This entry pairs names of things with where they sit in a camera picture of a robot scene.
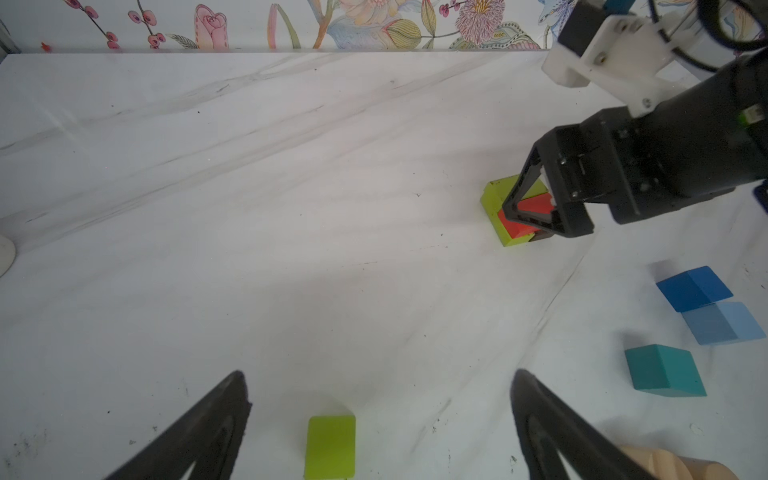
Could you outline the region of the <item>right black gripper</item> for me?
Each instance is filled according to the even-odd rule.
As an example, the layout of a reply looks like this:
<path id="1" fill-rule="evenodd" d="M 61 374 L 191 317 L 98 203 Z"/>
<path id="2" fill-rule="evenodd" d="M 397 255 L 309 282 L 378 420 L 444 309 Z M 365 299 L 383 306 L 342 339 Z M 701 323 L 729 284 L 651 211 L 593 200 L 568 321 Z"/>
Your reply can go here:
<path id="1" fill-rule="evenodd" d="M 592 234 L 588 203 L 605 204 L 614 221 L 647 220 L 733 192 L 685 196 L 662 178 L 640 146 L 625 108 L 603 109 L 579 124 L 556 127 L 534 143 L 502 204 L 512 223 L 536 228 L 544 238 Z"/>

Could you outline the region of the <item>teal cube block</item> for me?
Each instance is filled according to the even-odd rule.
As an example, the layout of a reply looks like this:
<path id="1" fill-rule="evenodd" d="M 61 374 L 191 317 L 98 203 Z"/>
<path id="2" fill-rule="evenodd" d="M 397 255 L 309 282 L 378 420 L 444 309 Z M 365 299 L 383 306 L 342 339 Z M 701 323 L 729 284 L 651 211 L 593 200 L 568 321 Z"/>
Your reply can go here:
<path id="1" fill-rule="evenodd" d="M 624 355 L 637 391 L 669 398 L 707 396 L 688 350 L 650 344 L 627 349 Z"/>

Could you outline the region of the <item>dark brown wood block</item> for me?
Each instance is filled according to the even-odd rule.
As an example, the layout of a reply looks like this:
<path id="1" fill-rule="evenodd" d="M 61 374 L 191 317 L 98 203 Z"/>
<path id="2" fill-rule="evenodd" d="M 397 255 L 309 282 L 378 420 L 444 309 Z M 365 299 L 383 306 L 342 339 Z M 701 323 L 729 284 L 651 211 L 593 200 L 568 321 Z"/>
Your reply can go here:
<path id="1" fill-rule="evenodd" d="M 539 230 L 531 238 L 531 242 L 541 241 L 553 237 L 554 234 L 549 231 Z"/>

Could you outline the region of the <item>red rectangular block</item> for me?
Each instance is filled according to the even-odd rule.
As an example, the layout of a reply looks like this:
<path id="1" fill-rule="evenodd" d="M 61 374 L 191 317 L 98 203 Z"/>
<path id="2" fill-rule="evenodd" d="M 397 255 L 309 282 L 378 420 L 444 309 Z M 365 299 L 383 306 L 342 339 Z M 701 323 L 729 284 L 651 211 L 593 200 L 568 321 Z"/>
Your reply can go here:
<path id="1" fill-rule="evenodd" d="M 527 217 L 533 216 L 538 221 L 548 221 L 554 207 L 555 205 L 553 204 L 552 195 L 550 193 L 544 193 L 520 201 L 517 204 L 517 213 Z M 509 220 L 503 208 L 498 211 L 497 217 L 512 240 L 520 240 L 524 237 L 529 237 L 540 230 L 537 226 Z"/>

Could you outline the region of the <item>white bottle green cap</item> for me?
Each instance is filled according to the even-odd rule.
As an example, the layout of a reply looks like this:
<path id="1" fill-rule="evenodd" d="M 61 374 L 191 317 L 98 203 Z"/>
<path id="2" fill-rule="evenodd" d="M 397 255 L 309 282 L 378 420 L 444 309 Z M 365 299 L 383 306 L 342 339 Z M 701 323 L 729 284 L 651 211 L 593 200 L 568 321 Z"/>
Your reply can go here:
<path id="1" fill-rule="evenodd" d="M 6 236 L 0 236 L 0 277 L 5 275 L 13 265 L 17 250 L 15 244 Z"/>

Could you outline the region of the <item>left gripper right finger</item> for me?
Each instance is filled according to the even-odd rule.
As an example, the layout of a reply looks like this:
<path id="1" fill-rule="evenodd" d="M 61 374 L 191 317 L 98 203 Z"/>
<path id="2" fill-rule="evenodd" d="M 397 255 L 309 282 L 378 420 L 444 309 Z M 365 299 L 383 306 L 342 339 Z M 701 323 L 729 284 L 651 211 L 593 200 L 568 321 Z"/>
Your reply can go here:
<path id="1" fill-rule="evenodd" d="M 510 402 L 531 479 L 567 479 L 564 461 L 582 479 L 652 477 L 529 371 L 515 372 Z"/>

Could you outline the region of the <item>light blue cube block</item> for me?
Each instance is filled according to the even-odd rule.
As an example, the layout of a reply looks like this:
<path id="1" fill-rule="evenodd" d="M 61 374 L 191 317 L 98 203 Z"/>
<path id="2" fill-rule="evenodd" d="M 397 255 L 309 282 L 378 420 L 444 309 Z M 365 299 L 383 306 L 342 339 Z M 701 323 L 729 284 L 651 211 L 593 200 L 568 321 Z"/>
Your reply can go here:
<path id="1" fill-rule="evenodd" d="M 766 338 L 766 333 L 741 302 L 718 302 L 682 313 L 699 345 L 715 346 Z"/>

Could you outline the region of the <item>dark blue cube block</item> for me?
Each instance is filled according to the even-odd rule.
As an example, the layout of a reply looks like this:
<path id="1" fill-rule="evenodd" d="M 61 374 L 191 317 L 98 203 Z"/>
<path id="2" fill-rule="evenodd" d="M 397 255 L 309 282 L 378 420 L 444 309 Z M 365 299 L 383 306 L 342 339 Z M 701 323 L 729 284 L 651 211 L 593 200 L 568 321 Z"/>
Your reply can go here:
<path id="1" fill-rule="evenodd" d="M 709 266 L 676 274 L 658 281 L 656 286 L 678 313 L 696 310 L 734 296 Z"/>

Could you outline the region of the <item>natural wood cylinder left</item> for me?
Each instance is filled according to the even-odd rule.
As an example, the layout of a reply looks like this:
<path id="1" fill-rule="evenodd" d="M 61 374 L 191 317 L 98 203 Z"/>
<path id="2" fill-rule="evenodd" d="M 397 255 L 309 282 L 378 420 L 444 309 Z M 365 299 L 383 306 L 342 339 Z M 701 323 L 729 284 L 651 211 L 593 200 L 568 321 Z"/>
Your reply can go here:
<path id="1" fill-rule="evenodd" d="M 656 479 L 686 479 L 686 474 L 679 473 L 678 458 L 671 452 L 633 446 L 620 446 L 619 449 Z"/>

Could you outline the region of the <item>small lime green block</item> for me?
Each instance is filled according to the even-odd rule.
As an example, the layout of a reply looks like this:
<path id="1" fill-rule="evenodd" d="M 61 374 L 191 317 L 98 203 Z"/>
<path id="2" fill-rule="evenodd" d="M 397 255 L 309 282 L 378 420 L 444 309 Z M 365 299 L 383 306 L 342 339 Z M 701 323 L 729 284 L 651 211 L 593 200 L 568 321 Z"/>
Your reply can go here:
<path id="1" fill-rule="evenodd" d="M 307 430 L 304 478 L 353 479 L 355 473 L 356 417 L 311 417 Z"/>

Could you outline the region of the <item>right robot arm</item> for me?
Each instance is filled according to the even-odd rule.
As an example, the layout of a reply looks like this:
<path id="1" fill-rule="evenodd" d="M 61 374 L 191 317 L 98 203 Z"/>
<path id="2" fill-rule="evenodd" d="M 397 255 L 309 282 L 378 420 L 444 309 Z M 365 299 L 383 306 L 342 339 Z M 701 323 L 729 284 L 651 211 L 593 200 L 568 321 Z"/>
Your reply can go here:
<path id="1" fill-rule="evenodd" d="M 627 224 L 757 182 L 767 204 L 767 53 L 742 56 L 634 118 L 603 109 L 536 141 L 502 204 L 504 217 L 547 235 L 589 235 L 589 203 Z"/>

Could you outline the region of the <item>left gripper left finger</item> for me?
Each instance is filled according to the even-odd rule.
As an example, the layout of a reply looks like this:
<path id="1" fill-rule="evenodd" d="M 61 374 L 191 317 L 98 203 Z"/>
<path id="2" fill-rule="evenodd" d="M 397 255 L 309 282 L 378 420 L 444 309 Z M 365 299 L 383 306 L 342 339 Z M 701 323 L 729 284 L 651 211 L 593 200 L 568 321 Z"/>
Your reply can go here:
<path id="1" fill-rule="evenodd" d="M 191 407 L 110 479 L 231 477 L 252 404 L 236 370 Z"/>

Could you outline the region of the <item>lime green long block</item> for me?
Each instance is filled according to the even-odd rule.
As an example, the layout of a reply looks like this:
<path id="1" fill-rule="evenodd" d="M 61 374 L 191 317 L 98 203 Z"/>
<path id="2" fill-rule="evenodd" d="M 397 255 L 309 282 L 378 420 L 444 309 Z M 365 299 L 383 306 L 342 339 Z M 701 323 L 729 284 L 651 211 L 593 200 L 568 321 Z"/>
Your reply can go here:
<path id="1" fill-rule="evenodd" d="M 514 175 L 490 181 L 486 184 L 482 197 L 480 199 L 481 205 L 490 220 L 494 231 L 504 247 L 510 247 L 523 243 L 528 243 L 534 235 L 524 237 L 520 240 L 512 240 L 506 233 L 500 220 L 497 217 L 498 211 L 502 208 L 503 202 L 507 199 L 508 195 L 512 191 L 513 187 L 517 183 L 519 176 Z M 534 185 L 524 195 L 523 199 L 537 196 L 540 194 L 549 193 L 547 187 L 541 180 L 537 180 Z"/>

